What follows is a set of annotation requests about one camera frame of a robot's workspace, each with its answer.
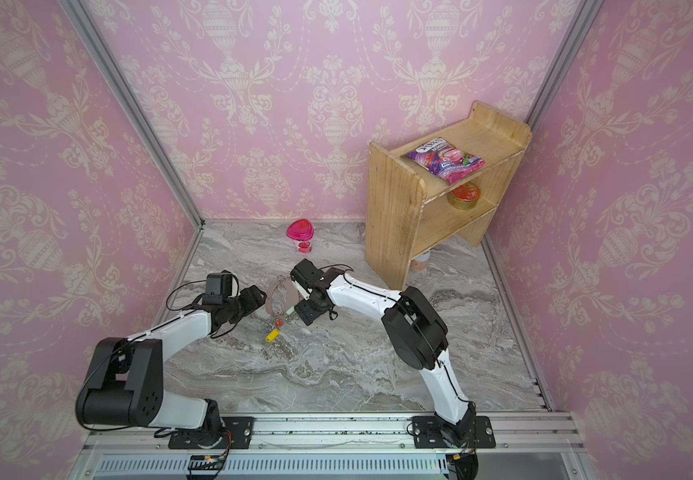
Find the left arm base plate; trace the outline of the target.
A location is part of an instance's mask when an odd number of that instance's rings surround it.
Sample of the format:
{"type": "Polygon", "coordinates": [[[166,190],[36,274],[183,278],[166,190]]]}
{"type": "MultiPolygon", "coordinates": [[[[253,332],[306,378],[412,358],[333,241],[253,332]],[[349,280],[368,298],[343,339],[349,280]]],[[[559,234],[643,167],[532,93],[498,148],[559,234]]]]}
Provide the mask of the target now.
{"type": "Polygon", "coordinates": [[[217,432],[178,429],[168,440],[172,450],[218,449],[248,450],[254,434],[252,416],[230,416],[222,418],[217,432]]]}

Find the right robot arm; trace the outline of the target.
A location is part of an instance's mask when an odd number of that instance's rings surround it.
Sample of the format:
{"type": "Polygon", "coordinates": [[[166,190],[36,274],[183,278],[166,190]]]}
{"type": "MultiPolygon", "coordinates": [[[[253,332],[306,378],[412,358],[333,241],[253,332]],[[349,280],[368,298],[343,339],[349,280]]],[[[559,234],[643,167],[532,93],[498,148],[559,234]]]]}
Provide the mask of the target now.
{"type": "Polygon", "coordinates": [[[452,366],[448,326],[421,290],[382,288],[356,278],[344,264],[322,269],[306,259],[294,266],[290,279],[300,293],[294,311],[308,325],[324,314],[336,319],[340,308],[380,322],[400,360],[422,375],[446,442],[475,446],[476,404],[452,366]]]}

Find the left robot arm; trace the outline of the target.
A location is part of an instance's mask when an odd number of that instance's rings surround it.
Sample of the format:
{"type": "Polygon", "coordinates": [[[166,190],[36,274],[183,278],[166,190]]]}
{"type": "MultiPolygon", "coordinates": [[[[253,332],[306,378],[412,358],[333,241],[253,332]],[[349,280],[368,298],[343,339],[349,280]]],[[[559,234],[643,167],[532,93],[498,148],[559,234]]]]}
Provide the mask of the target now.
{"type": "Polygon", "coordinates": [[[232,433],[220,417],[218,403],[166,391],[164,364],[186,346],[218,336],[222,326],[235,326],[265,303],[266,293],[256,285],[236,295],[206,292],[163,324],[98,342],[76,398],[76,420],[88,431],[154,428],[190,439],[192,448],[227,448],[232,433]]]}

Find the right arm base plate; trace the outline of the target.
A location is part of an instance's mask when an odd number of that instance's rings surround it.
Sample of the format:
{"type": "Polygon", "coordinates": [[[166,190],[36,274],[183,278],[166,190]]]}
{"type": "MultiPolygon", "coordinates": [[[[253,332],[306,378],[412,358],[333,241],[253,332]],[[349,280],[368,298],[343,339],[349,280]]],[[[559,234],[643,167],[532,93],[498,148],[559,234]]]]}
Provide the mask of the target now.
{"type": "Polygon", "coordinates": [[[407,427],[417,449],[452,448],[460,450],[491,449],[496,439],[491,420],[477,416],[458,424],[436,415],[414,416],[407,427]]]}

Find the metal key organizer plate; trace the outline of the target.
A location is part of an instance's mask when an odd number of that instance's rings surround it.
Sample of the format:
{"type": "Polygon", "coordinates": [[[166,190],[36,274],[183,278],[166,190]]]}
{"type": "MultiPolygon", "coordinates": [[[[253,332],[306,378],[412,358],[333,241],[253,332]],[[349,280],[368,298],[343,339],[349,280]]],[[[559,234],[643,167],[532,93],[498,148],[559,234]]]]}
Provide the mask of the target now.
{"type": "Polygon", "coordinates": [[[296,306],[300,301],[300,293],[290,277],[280,277],[272,282],[266,290],[264,309],[268,315],[278,319],[286,317],[286,310],[296,306]]]}

